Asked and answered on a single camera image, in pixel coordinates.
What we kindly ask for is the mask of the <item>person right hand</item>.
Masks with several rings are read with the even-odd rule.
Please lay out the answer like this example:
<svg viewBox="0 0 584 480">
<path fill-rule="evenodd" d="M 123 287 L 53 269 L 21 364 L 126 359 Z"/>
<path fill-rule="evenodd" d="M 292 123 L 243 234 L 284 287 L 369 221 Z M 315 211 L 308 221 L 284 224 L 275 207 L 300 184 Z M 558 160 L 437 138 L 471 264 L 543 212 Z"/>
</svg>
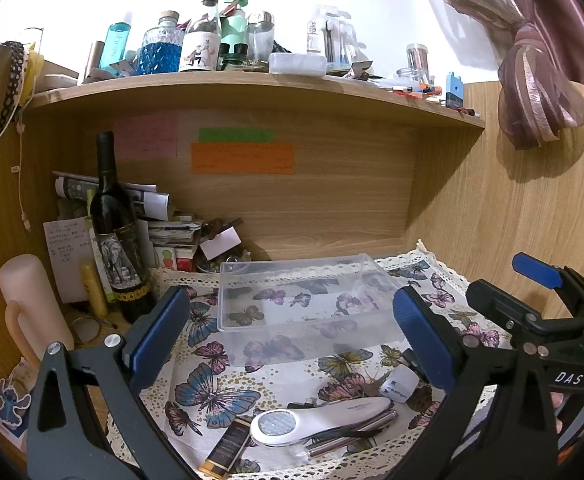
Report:
<svg viewBox="0 0 584 480">
<path fill-rule="evenodd" d="M 564 422 L 563 419 L 561 419 L 561 412 L 563 411 L 563 408 L 566 402 L 569 400 L 569 398 L 570 398 L 569 393 L 562 393 L 556 391 L 551 392 L 551 401 L 555 415 L 555 430 L 557 434 L 560 434 L 563 430 Z"/>
</svg>

